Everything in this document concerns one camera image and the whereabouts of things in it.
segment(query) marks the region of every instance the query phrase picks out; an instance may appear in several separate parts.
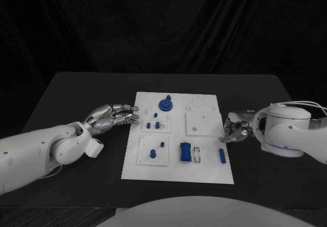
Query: table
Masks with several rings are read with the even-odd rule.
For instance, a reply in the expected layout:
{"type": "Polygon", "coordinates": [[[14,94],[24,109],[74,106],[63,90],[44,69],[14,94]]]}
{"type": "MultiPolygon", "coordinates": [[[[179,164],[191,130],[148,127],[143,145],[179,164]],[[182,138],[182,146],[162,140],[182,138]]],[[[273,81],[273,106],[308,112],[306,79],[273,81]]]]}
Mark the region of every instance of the table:
{"type": "MultiPolygon", "coordinates": [[[[273,75],[175,75],[60,72],[54,75],[22,132],[81,121],[103,104],[133,104],[136,91],[211,94],[223,120],[233,110],[260,110],[289,101],[273,75]]],[[[247,138],[227,145],[234,185],[120,180],[129,125],[96,138],[105,148],[48,178],[1,195],[0,205],[128,208],[177,196],[217,196],[267,207],[322,207],[327,166],[308,155],[283,158],[247,138]]]]}

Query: cable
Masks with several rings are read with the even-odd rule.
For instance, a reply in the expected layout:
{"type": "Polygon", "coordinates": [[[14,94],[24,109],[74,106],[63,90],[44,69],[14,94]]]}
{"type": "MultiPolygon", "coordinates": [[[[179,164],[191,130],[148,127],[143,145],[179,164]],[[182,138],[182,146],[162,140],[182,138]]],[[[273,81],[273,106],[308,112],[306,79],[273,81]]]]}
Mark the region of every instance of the cable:
{"type": "Polygon", "coordinates": [[[293,101],[293,102],[282,102],[280,104],[306,105],[306,106],[316,107],[316,108],[319,108],[319,109],[322,110],[322,112],[323,112],[323,114],[325,114],[325,116],[327,116],[327,112],[325,112],[327,108],[322,107],[322,106],[321,106],[318,103],[315,103],[315,102],[309,102],[309,101],[293,101]]]}
{"type": "Polygon", "coordinates": [[[61,170],[61,168],[63,168],[63,166],[60,165],[60,169],[58,169],[58,170],[56,171],[56,173],[51,174],[50,176],[54,176],[54,175],[58,173],[58,171],[61,170]]]}

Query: white panel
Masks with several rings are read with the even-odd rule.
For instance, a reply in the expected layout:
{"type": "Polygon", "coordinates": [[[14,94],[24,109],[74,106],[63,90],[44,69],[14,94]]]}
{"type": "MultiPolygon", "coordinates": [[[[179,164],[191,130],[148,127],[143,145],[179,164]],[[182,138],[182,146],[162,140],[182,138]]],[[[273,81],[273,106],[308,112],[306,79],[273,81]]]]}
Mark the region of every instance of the white panel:
{"type": "Polygon", "coordinates": [[[217,117],[215,136],[187,135],[185,113],[218,113],[217,101],[214,95],[177,94],[136,92],[135,106],[139,111],[139,122],[169,122],[169,133],[156,133],[155,131],[142,132],[142,123],[130,125],[125,161],[122,168],[122,179],[177,181],[197,183],[226,183],[233,184],[233,176],[228,164],[226,144],[217,142],[217,137],[223,136],[221,117],[217,117]],[[171,96],[172,109],[166,112],[158,108],[158,102],[171,96]],[[139,137],[143,135],[168,136],[168,166],[138,165],[138,147],[139,137]],[[191,162],[179,161],[179,143],[189,143],[191,162]],[[201,162],[194,163],[194,147],[200,149],[201,162]],[[218,149],[224,150],[226,163],[221,164],[218,149]]]}
{"type": "Polygon", "coordinates": [[[139,137],[138,146],[138,165],[168,165],[168,136],[145,136],[139,137]],[[149,157],[149,151],[155,150],[155,158],[149,157]]]}
{"type": "Polygon", "coordinates": [[[218,113],[187,112],[187,135],[197,136],[218,136],[220,127],[218,121],[221,115],[218,113]]]}
{"type": "Polygon", "coordinates": [[[156,132],[156,133],[169,133],[169,122],[158,122],[159,127],[158,129],[155,128],[155,122],[153,121],[142,121],[142,127],[141,131],[142,132],[156,132]]]}

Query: black table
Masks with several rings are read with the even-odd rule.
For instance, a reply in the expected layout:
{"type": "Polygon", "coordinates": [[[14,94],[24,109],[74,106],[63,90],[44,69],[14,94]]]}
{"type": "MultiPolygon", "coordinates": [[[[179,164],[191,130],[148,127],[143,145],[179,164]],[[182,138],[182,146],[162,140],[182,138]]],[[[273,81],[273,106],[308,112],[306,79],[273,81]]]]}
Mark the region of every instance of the black table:
{"type": "MultiPolygon", "coordinates": [[[[272,75],[175,75],[61,72],[53,77],[22,132],[81,121],[103,104],[133,104],[136,91],[215,95],[223,120],[233,110],[260,110],[289,95],[272,75]]],[[[267,207],[319,207],[327,166],[308,155],[260,151],[254,138],[227,145],[234,185],[120,180],[129,125],[97,136],[105,148],[50,178],[0,196],[0,205],[132,207],[177,196],[218,196],[267,207]]]]}

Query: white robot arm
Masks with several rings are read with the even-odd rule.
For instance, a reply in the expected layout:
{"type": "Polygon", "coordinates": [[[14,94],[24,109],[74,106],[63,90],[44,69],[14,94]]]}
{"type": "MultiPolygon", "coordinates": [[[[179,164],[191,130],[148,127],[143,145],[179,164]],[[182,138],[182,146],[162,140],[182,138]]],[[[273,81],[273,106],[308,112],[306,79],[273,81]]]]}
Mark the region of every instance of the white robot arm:
{"type": "Polygon", "coordinates": [[[0,195],[22,187],[84,153],[96,157],[103,144],[92,138],[115,125],[138,124],[136,106],[103,105],[81,122],[35,130],[0,140],[0,195]]]}
{"type": "Polygon", "coordinates": [[[308,111],[283,105],[310,105],[305,103],[312,102],[270,104],[256,113],[230,112],[224,123],[224,137],[218,141],[238,142],[250,135],[260,142],[263,151],[282,157],[299,157],[306,153],[327,164],[327,118],[313,121],[308,111]]]}

